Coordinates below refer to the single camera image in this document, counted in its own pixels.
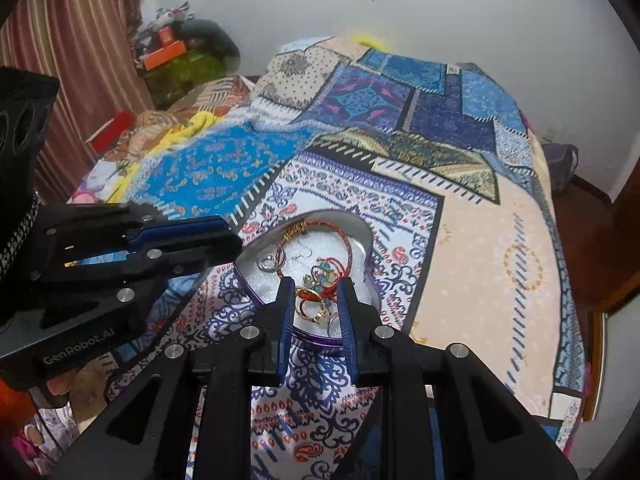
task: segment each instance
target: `gold ring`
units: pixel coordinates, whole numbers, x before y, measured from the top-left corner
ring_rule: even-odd
[[[311,323],[317,323],[319,320],[321,320],[324,316],[326,316],[327,314],[329,314],[329,312],[326,309],[326,300],[325,298],[323,298],[322,296],[320,296],[320,294],[318,294],[316,291],[314,291],[311,288],[306,288],[306,286],[296,286],[296,297],[300,298],[300,292],[304,292],[304,293],[308,293],[311,294],[314,298],[318,298],[318,301],[315,301],[314,303],[320,303],[320,312],[318,312],[315,316],[313,317],[309,317],[305,314],[305,311],[302,309],[302,305],[305,303],[305,301],[307,300],[303,300],[302,298],[300,298],[300,304],[298,305],[296,312],[298,313],[298,315],[304,319],[305,321],[309,321]]]

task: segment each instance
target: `orange box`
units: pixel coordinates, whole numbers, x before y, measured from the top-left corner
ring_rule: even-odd
[[[145,64],[145,68],[147,70],[151,70],[156,66],[162,65],[162,63],[166,63],[169,60],[172,60],[174,57],[178,57],[181,54],[187,52],[187,47],[184,44],[184,41],[174,41],[167,46],[152,52],[151,54],[146,54],[146,56],[142,56],[140,59]]]
[[[165,27],[158,30],[158,38],[160,39],[160,44],[162,46],[167,46],[175,41],[174,32],[171,30],[171,27]]]

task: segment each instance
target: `blanket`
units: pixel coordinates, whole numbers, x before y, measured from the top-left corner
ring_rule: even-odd
[[[197,86],[166,112],[142,112],[135,126],[121,134],[116,145],[82,180],[70,201],[112,202],[123,180],[150,152],[162,148],[163,143],[183,140],[185,130],[188,136],[193,135],[209,126],[213,118],[223,117],[235,106],[247,105],[252,87],[240,76],[224,77]]]
[[[468,345],[566,447],[584,348],[548,171],[513,98],[477,67],[343,38],[288,44],[248,106],[142,160],[126,199],[176,219],[221,214],[245,242],[304,212],[356,213],[374,235],[382,321],[420,344]],[[186,286],[148,338],[114,352],[108,396],[168,343],[215,344],[251,321],[231,266]],[[347,460],[378,478],[376,394],[351,385],[344,359],[295,347],[284,386],[252,391],[253,478],[327,479]]]

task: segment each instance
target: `bed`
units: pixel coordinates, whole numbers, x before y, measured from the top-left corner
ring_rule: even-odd
[[[312,210],[365,219],[383,322],[468,345],[567,449],[584,348],[548,170],[513,98],[477,66],[296,41],[215,125],[136,161],[126,200],[172,219],[220,214],[245,243]],[[172,280],[147,334],[111,353],[107,397],[167,344],[215,344],[253,312],[231,265]],[[254,478],[327,479],[345,457],[376,478],[376,393],[350,385],[341,357],[294,348],[284,386],[252,394]]]

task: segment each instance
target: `striped curtain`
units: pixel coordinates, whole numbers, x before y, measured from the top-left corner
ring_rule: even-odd
[[[96,161],[85,143],[121,110],[153,109],[130,40],[141,0],[20,0],[0,29],[0,64],[60,79],[36,168],[45,202],[66,201]]]

